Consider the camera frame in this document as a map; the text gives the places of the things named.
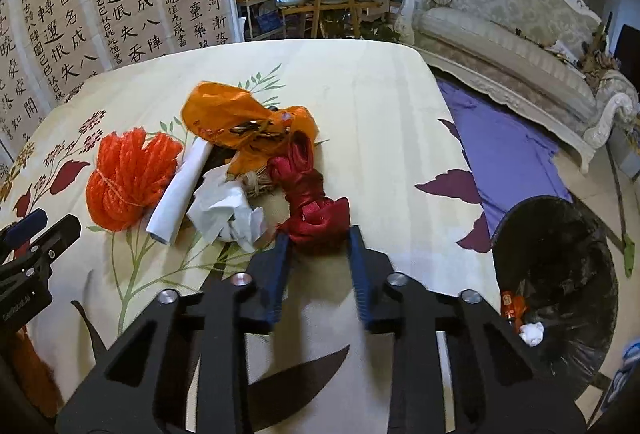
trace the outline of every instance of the red yarn bundle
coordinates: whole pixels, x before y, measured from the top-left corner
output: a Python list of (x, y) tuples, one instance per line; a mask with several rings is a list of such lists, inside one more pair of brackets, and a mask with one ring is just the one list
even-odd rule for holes
[(329, 199), (322, 188), (322, 174), (314, 169), (311, 140), (295, 132), (287, 156), (270, 158), (267, 171), (289, 202), (289, 219), (278, 228), (300, 250), (325, 252), (340, 247), (351, 223), (349, 201)]
[(158, 133), (145, 147), (145, 138), (145, 130), (134, 127), (121, 137), (112, 133), (100, 141), (96, 169), (85, 190), (96, 225), (113, 232), (127, 229), (164, 194), (182, 145)]

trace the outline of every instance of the calligraphy scroll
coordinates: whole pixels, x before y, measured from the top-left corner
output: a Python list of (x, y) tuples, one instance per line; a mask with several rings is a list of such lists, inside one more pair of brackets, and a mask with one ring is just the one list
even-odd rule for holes
[(0, 176), (87, 78), (238, 40), (234, 0), (0, 0)]

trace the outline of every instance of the crumpled white paper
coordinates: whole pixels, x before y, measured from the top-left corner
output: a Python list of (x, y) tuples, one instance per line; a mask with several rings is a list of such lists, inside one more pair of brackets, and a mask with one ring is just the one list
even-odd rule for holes
[(536, 322), (535, 324), (524, 324), (520, 326), (520, 338), (525, 341), (527, 346), (534, 348), (544, 337), (545, 327), (542, 322)]
[(239, 181), (226, 181), (228, 165), (204, 174), (187, 216), (206, 242), (235, 241), (248, 253), (267, 230), (262, 207), (252, 209)]

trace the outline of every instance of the red ribbon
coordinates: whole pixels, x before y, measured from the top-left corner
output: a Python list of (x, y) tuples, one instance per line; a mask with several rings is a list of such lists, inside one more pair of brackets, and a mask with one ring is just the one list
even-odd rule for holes
[(282, 187), (289, 202), (289, 219), (278, 229), (289, 234), (302, 251), (338, 249), (351, 223), (349, 201), (333, 201), (324, 194), (322, 174), (314, 169), (311, 140), (304, 133), (295, 132), (287, 156), (270, 158), (267, 172), (273, 183)]

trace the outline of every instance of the black garbage bag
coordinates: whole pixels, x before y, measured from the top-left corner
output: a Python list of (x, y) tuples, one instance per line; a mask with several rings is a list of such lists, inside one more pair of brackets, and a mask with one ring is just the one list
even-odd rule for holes
[(532, 351), (578, 398), (604, 361), (618, 313), (604, 230), (568, 201), (530, 198), (495, 231), (494, 264), (500, 290), (525, 298), (524, 322), (545, 327)]

